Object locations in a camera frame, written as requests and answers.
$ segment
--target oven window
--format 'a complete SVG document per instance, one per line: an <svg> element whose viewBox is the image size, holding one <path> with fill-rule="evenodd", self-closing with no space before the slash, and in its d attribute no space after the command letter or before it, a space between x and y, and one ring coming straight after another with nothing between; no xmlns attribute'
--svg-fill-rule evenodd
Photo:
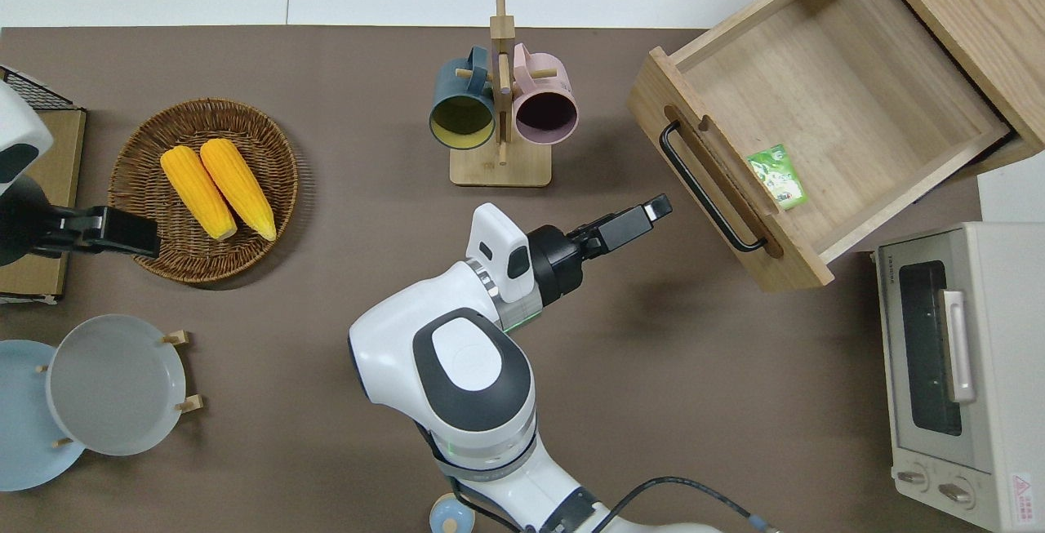
<svg viewBox="0 0 1045 533"><path fill-rule="evenodd" d="M900 301L907 342L907 377L914 424L945 435L961 435L958 404L947 396L944 320L936 295L947 288L944 262L915 262L900 269Z"/></svg>

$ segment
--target yellow corn cob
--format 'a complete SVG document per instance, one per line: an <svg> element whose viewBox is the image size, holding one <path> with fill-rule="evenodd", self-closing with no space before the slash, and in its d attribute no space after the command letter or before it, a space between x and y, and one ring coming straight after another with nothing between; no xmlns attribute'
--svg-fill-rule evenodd
<svg viewBox="0 0 1045 533"><path fill-rule="evenodd" d="M232 213L192 148L178 145L165 150L160 167L207 235L220 241L236 232Z"/></svg>
<svg viewBox="0 0 1045 533"><path fill-rule="evenodd" d="M228 139L212 139L203 143L200 157L239 218L265 239L275 241L276 221L272 206L236 146Z"/></svg>

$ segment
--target toaster oven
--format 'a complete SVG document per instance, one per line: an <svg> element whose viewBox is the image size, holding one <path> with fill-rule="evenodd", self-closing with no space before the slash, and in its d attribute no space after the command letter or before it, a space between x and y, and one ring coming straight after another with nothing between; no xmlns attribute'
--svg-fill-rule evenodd
<svg viewBox="0 0 1045 533"><path fill-rule="evenodd" d="M1045 531L1045 224L956 225L874 258L897 490Z"/></svg>

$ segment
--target wicker basket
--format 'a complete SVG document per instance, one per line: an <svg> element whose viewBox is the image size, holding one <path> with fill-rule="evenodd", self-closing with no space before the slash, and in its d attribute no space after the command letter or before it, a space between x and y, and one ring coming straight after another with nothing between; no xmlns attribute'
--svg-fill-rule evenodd
<svg viewBox="0 0 1045 533"><path fill-rule="evenodd" d="M298 199L298 164L286 136L257 109L220 98L181 102L149 117L120 150L109 182L109 204L157 222L160 257L136 257L145 270L186 284L231 278L260 260L275 245L237 217L235 235L216 241L204 232L160 167L160 156L176 145L194 150L224 136L242 154L283 235Z"/></svg>

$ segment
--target brown table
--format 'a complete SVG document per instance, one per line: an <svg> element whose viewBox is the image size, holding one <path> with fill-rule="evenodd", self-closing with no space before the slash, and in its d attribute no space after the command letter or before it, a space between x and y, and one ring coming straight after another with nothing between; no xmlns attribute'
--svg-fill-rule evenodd
<svg viewBox="0 0 1045 533"><path fill-rule="evenodd" d="M788 531L976 530L892 489L866 255L833 262L825 288L761 293L625 109L648 50L695 34L520 28L518 41L570 69L581 124L556 146L550 187L494 189L450 184L425 123L436 69L485 28L4 28L0 62L90 110L78 205L106 202L139 123L202 95L269 113L298 149L303 183L288 234L218 288L78 255L62 303L0 307L0 339L52 345L107 312L187 329L191 390L207 400L153 450L87 451L47 485L0 494L0 529L425 531L448 487L410 420L363 396L351 322L463 257L481 203L522 229L572 229L666 192L675 212L654 232L590 261L577 292L514 333L552 456L607 504L677 474ZM975 181L962 181L858 249L978 217ZM646 493L625 516L747 530L679 487Z"/></svg>

